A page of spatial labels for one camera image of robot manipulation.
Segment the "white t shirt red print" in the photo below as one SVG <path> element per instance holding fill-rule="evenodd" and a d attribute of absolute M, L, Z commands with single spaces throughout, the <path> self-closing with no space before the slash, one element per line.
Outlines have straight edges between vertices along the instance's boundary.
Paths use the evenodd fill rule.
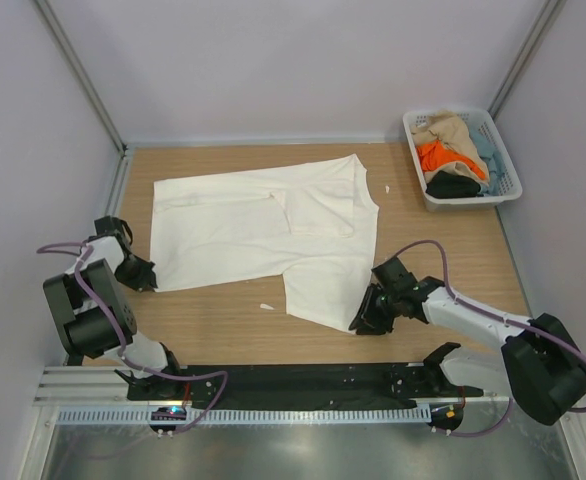
<path fill-rule="evenodd" d="M 378 211 L 355 154 L 157 181 L 157 289 L 279 276 L 287 314 L 346 332 L 370 282 Z"/>

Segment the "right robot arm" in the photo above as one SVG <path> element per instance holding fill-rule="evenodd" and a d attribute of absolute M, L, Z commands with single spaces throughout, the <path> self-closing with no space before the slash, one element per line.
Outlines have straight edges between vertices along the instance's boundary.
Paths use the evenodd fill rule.
<path fill-rule="evenodd" d="M 529 417 L 552 425 L 581 411 L 586 396 L 586 357 L 562 322 L 549 314 L 512 315 L 453 290 L 446 280 L 417 279 L 393 258 L 373 268 L 350 331 L 384 335 L 399 317 L 456 330 L 488 347 L 475 352 L 445 343 L 425 359 L 446 381 L 510 397 Z"/>

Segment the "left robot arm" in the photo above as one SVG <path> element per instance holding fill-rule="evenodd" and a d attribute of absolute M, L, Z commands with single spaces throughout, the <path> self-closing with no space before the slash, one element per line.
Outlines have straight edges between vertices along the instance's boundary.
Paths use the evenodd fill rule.
<path fill-rule="evenodd" d="M 61 344 L 69 359 L 111 359 L 130 369 L 116 374 L 128 384 L 130 400 L 171 400 L 183 383 L 174 354 L 138 329 L 126 295 L 157 288 L 154 263 L 132 251 L 128 223 L 114 216 L 94 221 L 95 234 L 82 242 L 61 242 L 37 249 L 39 254 L 73 258 L 64 273 L 47 279 L 43 291 Z"/>

